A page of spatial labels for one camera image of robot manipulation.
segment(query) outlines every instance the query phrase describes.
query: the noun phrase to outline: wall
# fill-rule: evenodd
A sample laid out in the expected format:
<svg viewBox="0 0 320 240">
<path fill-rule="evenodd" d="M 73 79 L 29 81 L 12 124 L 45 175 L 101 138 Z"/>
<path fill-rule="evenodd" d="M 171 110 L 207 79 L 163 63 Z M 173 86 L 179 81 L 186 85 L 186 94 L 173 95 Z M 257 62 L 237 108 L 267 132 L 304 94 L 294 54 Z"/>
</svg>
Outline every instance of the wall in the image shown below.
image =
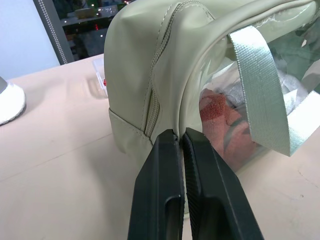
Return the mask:
<svg viewBox="0 0 320 240">
<path fill-rule="evenodd" d="M 0 0 L 0 76 L 9 80 L 59 65 L 33 0 Z"/>
</svg>

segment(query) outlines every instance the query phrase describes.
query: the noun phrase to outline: sage green bag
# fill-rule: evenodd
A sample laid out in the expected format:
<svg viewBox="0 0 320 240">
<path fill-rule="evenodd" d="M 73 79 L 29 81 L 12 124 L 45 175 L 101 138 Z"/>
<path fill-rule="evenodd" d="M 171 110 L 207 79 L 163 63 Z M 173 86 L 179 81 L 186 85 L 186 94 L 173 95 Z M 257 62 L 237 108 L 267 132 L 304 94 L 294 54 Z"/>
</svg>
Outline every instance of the sage green bag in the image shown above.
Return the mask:
<svg viewBox="0 0 320 240">
<path fill-rule="evenodd" d="M 142 166 L 160 133 L 193 128 L 234 170 L 260 146 L 292 155 L 320 125 L 320 96 L 299 79 L 320 67 L 318 15 L 314 0 L 129 4 L 104 47 L 117 146 Z"/>
</svg>

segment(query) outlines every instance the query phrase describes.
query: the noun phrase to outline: red fabric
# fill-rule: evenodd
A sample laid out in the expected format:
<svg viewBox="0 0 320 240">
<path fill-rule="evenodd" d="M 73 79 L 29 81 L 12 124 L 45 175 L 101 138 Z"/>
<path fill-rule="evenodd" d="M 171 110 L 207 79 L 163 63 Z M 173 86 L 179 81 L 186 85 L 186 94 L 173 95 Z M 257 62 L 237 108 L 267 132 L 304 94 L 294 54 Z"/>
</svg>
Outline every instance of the red fabric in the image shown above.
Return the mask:
<svg viewBox="0 0 320 240">
<path fill-rule="evenodd" d="M 226 104 L 223 94 L 214 93 L 209 89 L 202 92 L 199 109 L 204 135 L 225 162 L 237 171 L 255 152 L 257 146 L 251 140 L 249 124 L 241 121 L 232 126 L 242 116 Z M 224 146 L 230 128 L 231 137 L 227 146 Z"/>
</svg>

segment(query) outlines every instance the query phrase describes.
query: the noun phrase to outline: plastic container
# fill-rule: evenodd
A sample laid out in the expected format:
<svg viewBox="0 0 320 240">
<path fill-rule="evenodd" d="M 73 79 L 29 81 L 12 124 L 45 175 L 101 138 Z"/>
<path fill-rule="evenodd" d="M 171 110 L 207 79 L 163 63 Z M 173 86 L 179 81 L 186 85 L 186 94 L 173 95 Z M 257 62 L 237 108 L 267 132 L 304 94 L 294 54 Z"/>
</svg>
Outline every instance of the plastic container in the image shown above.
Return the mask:
<svg viewBox="0 0 320 240">
<path fill-rule="evenodd" d="M 99 85 L 101 89 L 105 92 L 106 97 L 108 97 L 108 92 L 107 92 L 107 81 L 105 77 L 105 62 L 104 58 L 99 58 L 96 60 L 92 61 L 96 77 L 98 78 Z"/>
</svg>

